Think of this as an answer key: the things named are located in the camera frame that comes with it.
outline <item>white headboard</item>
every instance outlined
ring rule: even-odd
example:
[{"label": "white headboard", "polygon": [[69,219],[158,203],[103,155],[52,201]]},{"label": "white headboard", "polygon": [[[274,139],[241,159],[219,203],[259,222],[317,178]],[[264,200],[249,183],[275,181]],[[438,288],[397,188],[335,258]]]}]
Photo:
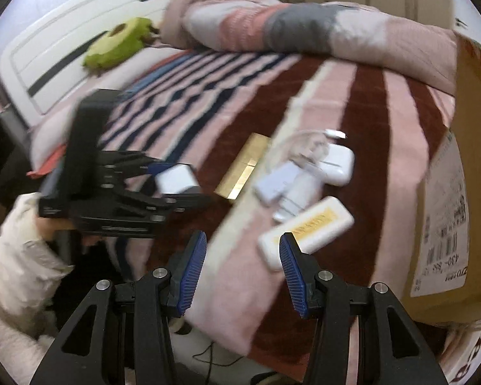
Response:
[{"label": "white headboard", "polygon": [[87,48],[132,17],[162,20],[169,0],[70,0],[18,35],[0,59],[0,78],[28,125],[87,77]]}]

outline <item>striped blanket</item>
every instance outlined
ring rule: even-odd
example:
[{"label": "striped blanket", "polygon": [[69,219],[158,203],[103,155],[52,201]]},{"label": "striped blanket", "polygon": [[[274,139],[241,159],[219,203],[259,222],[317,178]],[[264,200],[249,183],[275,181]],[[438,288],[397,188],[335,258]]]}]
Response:
[{"label": "striped blanket", "polygon": [[[355,153],[351,182],[325,186],[349,209],[354,226],[318,251],[321,266],[347,282],[386,282],[402,296],[413,249],[416,188],[454,113],[453,98],[388,70],[334,58],[275,53],[186,52],[156,74],[111,115],[101,145],[145,150],[189,163],[213,193],[251,133],[277,144],[301,129],[339,129]],[[256,180],[264,163],[255,168]],[[130,189],[154,193],[152,178]],[[273,209],[251,189],[235,206],[215,197],[195,216],[168,223],[152,243],[109,239],[123,275],[135,279],[185,247],[195,229],[209,250],[188,320],[214,341],[295,379],[302,379],[313,321],[293,310],[283,274],[258,254],[258,236],[272,227]],[[349,384],[357,371],[351,334]]]}]

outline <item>cardboard box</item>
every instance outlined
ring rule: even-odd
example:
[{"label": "cardboard box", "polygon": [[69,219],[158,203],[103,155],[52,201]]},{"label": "cardboard box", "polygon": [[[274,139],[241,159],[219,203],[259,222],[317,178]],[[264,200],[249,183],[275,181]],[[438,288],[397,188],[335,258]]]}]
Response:
[{"label": "cardboard box", "polygon": [[456,111],[419,188],[403,298],[428,324],[481,319],[481,47],[459,38]]}]

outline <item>barcode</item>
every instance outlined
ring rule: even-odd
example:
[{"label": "barcode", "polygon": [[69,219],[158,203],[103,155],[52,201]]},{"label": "barcode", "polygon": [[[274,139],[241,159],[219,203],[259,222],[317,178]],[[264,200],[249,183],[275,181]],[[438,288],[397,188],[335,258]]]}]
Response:
[{"label": "barcode", "polygon": [[444,241],[438,243],[428,251],[427,265],[438,262],[447,256],[450,256],[458,248],[458,234],[456,232],[448,235]]}]

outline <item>green plush pillow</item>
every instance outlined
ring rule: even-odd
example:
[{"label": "green plush pillow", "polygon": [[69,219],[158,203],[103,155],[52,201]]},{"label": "green plush pillow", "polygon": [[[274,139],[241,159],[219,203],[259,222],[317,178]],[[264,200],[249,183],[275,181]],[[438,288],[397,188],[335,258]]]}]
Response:
[{"label": "green plush pillow", "polygon": [[142,17],[117,25],[89,47],[83,65],[93,72],[119,65],[145,46],[151,29],[151,20]]}]

